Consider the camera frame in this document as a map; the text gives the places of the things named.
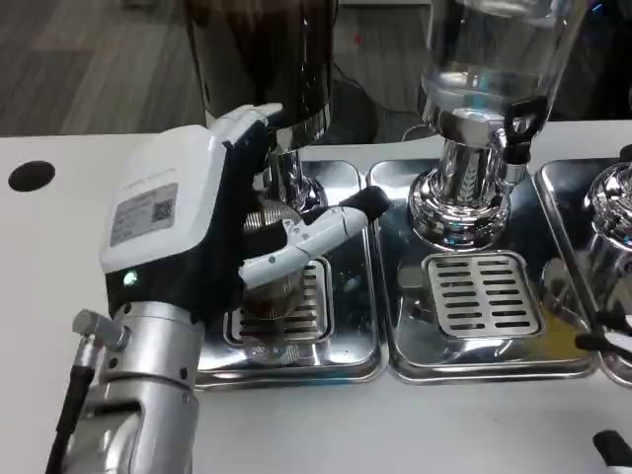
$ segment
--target green indicator light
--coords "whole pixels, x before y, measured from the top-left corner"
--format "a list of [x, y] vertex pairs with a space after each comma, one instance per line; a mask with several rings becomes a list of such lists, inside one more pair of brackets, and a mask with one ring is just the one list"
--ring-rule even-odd
[[122, 278], [122, 284], [125, 286], [132, 286], [138, 281], [138, 274], [134, 270], [130, 270]]

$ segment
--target black electrical cable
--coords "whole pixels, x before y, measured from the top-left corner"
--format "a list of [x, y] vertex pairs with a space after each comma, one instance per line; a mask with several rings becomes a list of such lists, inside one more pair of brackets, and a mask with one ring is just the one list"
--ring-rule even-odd
[[75, 428], [86, 401], [90, 384], [95, 377], [95, 369], [92, 367], [73, 365], [70, 370], [70, 381], [66, 390], [59, 421], [57, 422], [55, 440], [50, 449], [45, 474], [60, 474], [63, 458], [66, 454], [68, 441]]
[[[390, 109], [386, 106], [381, 105], [379, 102], [373, 100], [373, 98], [371, 96], [368, 95], [368, 93], [366, 92], [366, 89], [364, 89], [364, 87], [357, 82], [356, 79], [354, 79], [353, 77], [348, 76], [342, 69], [341, 67], [337, 64], [334, 63], [334, 67], [336, 68], [336, 70], [338, 71], [338, 73], [341, 75], [341, 77], [349, 82], [350, 84], [352, 84], [353, 86], [356, 86], [358, 89], [361, 90], [361, 92], [370, 100], [372, 101], [379, 109], [381, 109], [382, 111], [388, 112], [390, 114], [398, 114], [398, 115], [402, 115], [402, 116], [413, 116], [416, 117], [418, 119], [422, 118], [422, 115], [419, 112], [413, 112], [413, 111], [398, 111], [396, 109]], [[419, 106], [419, 102], [421, 101], [421, 94], [422, 94], [422, 84], [420, 83], [419, 88], [417, 90], [417, 104]]]

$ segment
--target robotic hand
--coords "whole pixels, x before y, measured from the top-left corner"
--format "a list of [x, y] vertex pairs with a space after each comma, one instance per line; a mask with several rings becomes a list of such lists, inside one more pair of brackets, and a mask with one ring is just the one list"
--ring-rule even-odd
[[[253, 180], [278, 112], [244, 106], [211, 129], [169, 130], [127, 163], [101, 253], [113, 320], [88, 310], [75, 318], [82, 340], [46, 474], [191, 470], [204, 322], [387, 209], [381, 190], [368, 188], [247, 239]], [[101, 349], [99, 383], [90, 387]]]

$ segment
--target qr code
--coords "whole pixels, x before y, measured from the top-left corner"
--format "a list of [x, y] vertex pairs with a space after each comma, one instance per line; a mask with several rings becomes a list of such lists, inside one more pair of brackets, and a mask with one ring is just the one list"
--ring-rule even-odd
[[151, 214], [152, 222], [159, 222], [171, 217], [173, 213], [174, 200], [163, 200], [162, 202], [156, 202], [154, 204], [153, 212]]

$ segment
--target white table surface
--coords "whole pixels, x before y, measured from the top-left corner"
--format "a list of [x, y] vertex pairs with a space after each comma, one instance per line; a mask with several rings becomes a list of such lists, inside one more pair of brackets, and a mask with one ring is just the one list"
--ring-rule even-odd
[[[147, 135], [0, 139], [2, 386], [0, 463], [41, 473], [61, 407], [83, 307], [106, 311], [99, 242], [120, 166]], [[533, 146], [553, 159], [615, 156], [632, 122], [550, 123]], [[366, 172], [383, 159], [430, 158], [441, 142], [313, 148]], [[45, 188], [7, 186], [20, 163], [56, 168]], [[594, 474], [600, 430], [632, 441], [632, 392], [597, 373], [556, 382], [409, 386], [371, 383], [200, 393], [198, 473]]]

